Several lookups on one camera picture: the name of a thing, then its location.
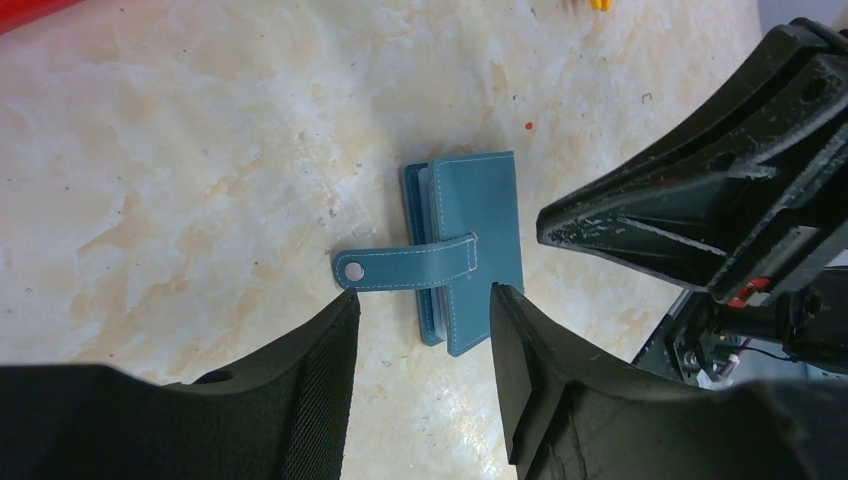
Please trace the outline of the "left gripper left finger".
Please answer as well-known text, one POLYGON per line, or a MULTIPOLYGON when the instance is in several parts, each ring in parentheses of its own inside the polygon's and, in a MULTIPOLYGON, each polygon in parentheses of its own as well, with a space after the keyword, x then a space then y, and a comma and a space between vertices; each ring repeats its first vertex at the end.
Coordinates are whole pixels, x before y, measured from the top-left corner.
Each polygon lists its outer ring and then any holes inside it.
POLYGON ((1 370, 5 479, 337 479, 360 304, 312 319, 190 384, 102 364, 1 370))

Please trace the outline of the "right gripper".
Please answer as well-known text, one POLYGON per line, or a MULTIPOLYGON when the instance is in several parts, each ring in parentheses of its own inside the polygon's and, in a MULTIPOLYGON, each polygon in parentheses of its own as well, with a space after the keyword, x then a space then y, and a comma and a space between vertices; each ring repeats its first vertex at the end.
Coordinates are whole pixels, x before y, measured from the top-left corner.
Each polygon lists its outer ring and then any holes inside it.
POLYGON ((544 207, 537 239, 721 303, 798 290, 845 247, 847 33, 770 30, 690 117, 544 207))

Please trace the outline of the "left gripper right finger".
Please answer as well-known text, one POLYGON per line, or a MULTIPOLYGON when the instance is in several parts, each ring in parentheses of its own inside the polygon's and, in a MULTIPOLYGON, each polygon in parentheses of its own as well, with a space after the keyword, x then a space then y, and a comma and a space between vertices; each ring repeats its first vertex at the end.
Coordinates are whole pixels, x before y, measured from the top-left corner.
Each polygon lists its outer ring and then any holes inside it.
POLYGON ((522 479, 843 479, 847 385, 713 391, 655 375, 494 284, 491 347, 508 462, 522 479))

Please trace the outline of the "blue card holder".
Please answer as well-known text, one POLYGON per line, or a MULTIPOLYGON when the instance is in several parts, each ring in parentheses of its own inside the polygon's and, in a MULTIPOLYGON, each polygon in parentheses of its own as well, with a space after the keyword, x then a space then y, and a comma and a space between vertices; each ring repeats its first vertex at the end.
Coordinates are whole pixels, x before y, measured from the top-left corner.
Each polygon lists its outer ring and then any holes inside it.
POLYGON ((400 175, 409 243, 336 253, 336 283, 359 292, 412 290, 427 346, 458 357, 490 335, 494 283, 523 287, 511 151, 434 158, 400 175))

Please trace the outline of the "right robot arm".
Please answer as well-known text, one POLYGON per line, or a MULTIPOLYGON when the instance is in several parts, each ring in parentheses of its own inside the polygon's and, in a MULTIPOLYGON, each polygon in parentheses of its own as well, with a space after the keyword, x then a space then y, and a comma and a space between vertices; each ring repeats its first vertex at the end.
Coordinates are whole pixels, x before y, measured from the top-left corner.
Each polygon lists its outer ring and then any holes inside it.
POLYGON ((612 172, 544 207, 539 243, 684 293, 636 363, 719 379, 751 340, 847 370, 847 34, 772 28, 691 116, 612 172))

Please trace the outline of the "yellow toy block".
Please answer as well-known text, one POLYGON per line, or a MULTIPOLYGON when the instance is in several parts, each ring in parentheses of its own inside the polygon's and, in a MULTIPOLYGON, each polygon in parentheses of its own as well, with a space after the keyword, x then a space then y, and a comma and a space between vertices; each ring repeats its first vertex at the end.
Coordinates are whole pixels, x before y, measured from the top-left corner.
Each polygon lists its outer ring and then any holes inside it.
POLYGON ((613 6, 613 0, 590 0, 589 3, 593 10, 602 12, 609 11, 613 6))

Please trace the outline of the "left red bin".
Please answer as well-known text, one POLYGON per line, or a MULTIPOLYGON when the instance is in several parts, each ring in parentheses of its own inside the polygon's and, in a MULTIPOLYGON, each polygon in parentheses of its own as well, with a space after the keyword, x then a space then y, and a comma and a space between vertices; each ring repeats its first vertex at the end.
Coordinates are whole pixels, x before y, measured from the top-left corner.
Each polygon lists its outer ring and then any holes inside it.
POLYGON ((0 33, 11 32, 81 2, 82 0, 1 0, 0 33))

